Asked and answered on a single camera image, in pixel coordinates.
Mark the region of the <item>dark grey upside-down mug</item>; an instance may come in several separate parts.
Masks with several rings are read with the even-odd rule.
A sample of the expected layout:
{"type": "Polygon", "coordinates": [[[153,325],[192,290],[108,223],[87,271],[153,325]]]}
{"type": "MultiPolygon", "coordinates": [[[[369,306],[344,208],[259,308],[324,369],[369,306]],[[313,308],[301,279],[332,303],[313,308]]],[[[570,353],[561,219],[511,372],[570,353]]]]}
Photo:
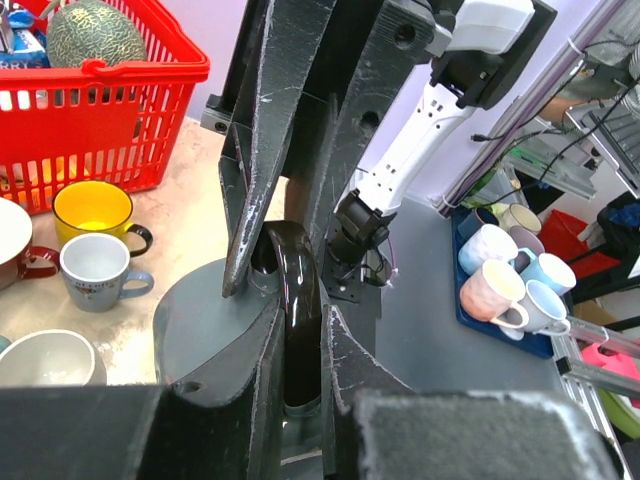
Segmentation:
{"type": "Polygon", "coordinates": [[[284,312],[284,404],[303,415],[321,398],[321,282],[311,241],[293,221],[264,223],[240,290],[214,292],[225,263],[205,264],[177,281],[153,316],[154,363],[161,383],[174,383],[244,334],[274,299],[284,312]]]}

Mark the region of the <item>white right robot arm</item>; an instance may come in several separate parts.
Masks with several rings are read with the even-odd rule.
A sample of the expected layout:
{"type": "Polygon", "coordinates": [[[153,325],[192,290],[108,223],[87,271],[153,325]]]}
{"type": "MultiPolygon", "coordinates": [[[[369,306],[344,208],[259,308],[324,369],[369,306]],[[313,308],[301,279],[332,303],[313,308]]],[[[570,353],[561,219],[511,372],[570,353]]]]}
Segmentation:
{"type": "Polygon", "coordinates": [[[322,272],[384,239],[414,179],[508,95],[556,22],[546,1],[250,1],[217,104],[239,293],[280,177],[322,272]]]}

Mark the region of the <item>red plastic shopping basket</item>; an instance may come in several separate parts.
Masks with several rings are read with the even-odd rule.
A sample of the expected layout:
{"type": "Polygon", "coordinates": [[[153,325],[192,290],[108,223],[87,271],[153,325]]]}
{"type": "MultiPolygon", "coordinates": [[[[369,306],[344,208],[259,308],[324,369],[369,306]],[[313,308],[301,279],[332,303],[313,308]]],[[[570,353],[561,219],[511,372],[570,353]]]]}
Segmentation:
{"type": "Polygon", "coordinates": [[[195,86],[210,62],[159,1],[115,1],[148,59],[108,67],[1,71],[1,196],[28,213],[81,180],[129,193],[163,179],[195,86]]]}

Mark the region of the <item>pink pastel mug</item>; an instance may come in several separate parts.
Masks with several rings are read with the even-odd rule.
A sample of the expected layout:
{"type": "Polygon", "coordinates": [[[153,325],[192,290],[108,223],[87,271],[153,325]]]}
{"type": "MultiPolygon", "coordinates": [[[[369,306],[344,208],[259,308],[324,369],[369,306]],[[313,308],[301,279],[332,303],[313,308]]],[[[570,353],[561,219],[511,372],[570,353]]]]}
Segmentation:
{"type": "Polygon", "coordinates": [[[529,314],[520,304],[524,281],[505,261],[487,260],[462,285],[459,300],[474,319],[507,329],[523,329],[529,314]]]}

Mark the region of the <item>teal green ceramic mug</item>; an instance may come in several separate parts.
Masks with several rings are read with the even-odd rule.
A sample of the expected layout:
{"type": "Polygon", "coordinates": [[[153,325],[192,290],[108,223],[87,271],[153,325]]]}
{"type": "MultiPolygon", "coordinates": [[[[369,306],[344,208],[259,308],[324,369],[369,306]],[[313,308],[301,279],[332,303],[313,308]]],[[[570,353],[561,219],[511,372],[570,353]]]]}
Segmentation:
{"type": "Polygon", "coordinates": [[[8,338],[0,336],[0,352],[3,352],[10,345],[11,341],[8,338]]]}

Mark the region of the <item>pale grey upside-down mug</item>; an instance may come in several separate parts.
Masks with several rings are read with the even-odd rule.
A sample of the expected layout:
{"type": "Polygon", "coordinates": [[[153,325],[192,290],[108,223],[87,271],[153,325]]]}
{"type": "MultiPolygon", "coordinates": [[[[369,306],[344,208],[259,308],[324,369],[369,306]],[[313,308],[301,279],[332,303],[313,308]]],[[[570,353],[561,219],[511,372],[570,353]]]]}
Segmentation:
{"type": "Polygon", "coordinates": [[[1,352],[1,387],[106,385],[107,371],[96,347],[70,330],[42,330],[1,352]]]}

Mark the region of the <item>red floral mug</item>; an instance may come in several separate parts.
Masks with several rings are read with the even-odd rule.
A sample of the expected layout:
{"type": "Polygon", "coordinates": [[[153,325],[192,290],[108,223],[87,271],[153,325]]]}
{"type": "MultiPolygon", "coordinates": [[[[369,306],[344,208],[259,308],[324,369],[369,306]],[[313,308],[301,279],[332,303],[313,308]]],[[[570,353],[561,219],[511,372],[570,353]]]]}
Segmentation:
{"type": "Polygon", "coordinates": [[[33,223],[18,204],[1,199],[1,289],[60,271],[59,252],[33,244],[33,223]]]}

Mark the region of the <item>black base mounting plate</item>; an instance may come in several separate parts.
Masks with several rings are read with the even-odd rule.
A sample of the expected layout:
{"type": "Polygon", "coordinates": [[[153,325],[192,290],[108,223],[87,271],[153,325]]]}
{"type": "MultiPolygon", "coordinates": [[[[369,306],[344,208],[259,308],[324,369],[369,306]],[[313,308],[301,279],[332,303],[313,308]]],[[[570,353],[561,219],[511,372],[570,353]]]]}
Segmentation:
{"type": "Polygon", "coordinates": [[[331,298],[358,303],[366,287],[387,286],[393,273],[391,261],[379,249],[368,251],[354,265],[337,260],[327,251],[321,278],[331,298]]]}

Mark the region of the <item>grey-blue white-lined mug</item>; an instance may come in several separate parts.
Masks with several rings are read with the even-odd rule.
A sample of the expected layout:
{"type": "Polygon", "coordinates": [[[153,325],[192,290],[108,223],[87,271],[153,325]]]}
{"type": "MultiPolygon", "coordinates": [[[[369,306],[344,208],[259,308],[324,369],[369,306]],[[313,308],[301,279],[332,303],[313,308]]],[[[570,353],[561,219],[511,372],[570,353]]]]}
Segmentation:
{"type": "Polygon", "coordinates": [[[153,276],[130,269],[128,247],[103,233],[82,234],[69,240],[60,252],[60,267],[72,303],[82,311],[103,313],[119,300],[148,294],[153,276]]]}

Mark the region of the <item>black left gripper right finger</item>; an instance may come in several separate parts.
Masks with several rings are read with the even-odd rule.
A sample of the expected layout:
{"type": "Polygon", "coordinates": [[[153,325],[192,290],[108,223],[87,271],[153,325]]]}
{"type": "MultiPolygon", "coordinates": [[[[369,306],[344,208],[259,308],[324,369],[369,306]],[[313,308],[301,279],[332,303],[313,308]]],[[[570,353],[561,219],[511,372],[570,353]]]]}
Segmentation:
{"type": "Polygon", "coordinates": [[[536,391],[419,394],[323,312],[322,458],[329,479],[620,479],[584,411],[536,391]]]}

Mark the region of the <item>aluminium frame rail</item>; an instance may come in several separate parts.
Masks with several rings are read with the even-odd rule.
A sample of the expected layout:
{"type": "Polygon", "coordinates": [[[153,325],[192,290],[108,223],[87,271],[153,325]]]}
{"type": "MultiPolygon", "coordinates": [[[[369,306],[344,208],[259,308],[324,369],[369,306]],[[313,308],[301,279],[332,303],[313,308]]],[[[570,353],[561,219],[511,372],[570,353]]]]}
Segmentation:
{"type": "Polygon", "coordinates": [[[568,334],[552,339],[561,385],[615,447],[639,436],[639,340],[570,316],[568,334]]]}

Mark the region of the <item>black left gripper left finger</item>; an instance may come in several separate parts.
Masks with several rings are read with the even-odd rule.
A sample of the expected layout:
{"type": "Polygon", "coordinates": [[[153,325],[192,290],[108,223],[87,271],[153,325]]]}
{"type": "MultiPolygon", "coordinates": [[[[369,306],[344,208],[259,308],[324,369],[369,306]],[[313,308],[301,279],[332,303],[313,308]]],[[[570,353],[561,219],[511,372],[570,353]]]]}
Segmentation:
{"type": "Polygon", "coordinates": [[[284,313],[251,326],[169,385],[5,389],[5,479],[275,479],[284,313]]]}

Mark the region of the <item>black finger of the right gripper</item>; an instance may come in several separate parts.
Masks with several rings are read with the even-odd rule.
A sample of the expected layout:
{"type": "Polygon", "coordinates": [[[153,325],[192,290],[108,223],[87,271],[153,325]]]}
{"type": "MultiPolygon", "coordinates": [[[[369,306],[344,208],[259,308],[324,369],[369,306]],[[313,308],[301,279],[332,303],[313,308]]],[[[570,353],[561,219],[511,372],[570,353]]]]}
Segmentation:
{"type": "Polygon", "coordinates": [[[222,296],[244,281],[282,173],[303,88],[333,1],[268,1],[231,118],[219,175],[228,227],[222,296]]]}
{"type": "Polygon", "coordinates": [[[302,223],[318,261],[344,188],[435,30],[426,1],[338,5],[330,50],[311,80],[321,102],[307,123],[314,138],[302,180],[302,223]]]}

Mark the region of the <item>yellow mug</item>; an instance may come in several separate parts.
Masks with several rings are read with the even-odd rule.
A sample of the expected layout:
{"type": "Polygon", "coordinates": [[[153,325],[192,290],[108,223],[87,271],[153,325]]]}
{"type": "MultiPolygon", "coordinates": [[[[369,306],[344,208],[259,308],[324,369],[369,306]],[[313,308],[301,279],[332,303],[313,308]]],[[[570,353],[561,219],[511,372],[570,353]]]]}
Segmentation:
{"type": "Polygon", "coordinates": [[[154,238],[147,227],[131,221],[133,211],[131,196],[114,184],[87,180],[65,186],[52,202],[59,246],[88,233],[105,233],[121,241],[134,234],[144,241],[144,246],[131,250],[130,255],[142,256],[149,251],[154,238]]]}

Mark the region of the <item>light blue pastel mug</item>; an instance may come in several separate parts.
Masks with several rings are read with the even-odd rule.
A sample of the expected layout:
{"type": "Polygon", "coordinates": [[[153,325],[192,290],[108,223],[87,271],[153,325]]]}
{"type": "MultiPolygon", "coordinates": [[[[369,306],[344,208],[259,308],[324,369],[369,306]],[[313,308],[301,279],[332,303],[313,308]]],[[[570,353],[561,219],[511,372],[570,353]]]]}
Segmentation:
{"type": "Polygon", "coordinates": [[[461,247],[458,263],[471,276],[487,260],[509,262],[517,256],[518,246],[505,230],[495,225],[484,225],[461,247]]]}

